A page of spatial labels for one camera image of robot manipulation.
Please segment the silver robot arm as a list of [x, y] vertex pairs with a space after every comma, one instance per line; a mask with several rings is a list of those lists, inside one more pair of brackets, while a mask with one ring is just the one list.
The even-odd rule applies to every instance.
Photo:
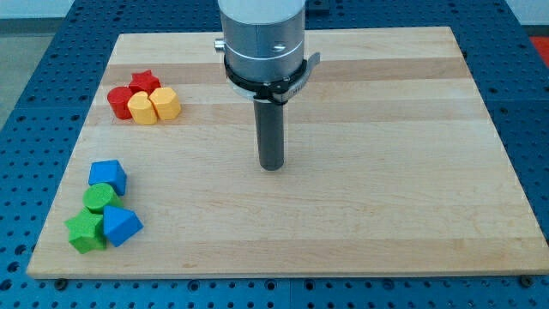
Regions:
[[305, 73], [305, 0], [219, 0], [226, 75], [265, 98]]

